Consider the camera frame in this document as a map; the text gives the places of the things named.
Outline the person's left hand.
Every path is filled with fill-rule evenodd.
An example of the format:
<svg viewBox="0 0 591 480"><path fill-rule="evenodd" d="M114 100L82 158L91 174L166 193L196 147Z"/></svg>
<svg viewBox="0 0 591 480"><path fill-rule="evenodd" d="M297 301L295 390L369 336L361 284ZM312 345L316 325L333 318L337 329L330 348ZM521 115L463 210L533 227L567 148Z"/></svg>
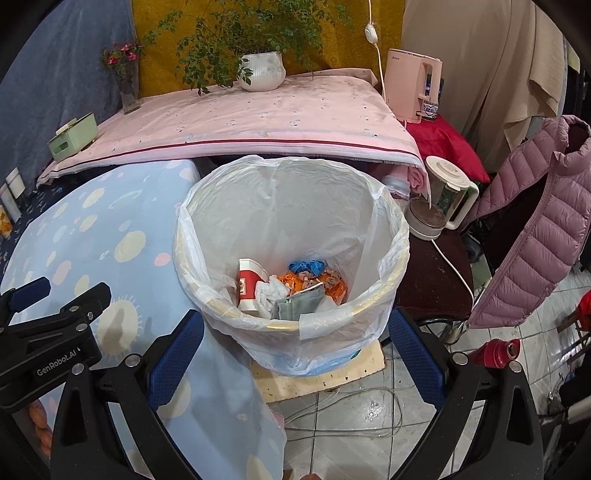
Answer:
<svg viewBox="0 0 591 480"><path fill-rule="evenodd" d="M47 422L45 408L39 400L35 400L27 407L27 412L34 425L35 433L40 442L41 452L46 456L51 456L53 432Z"/></svg>

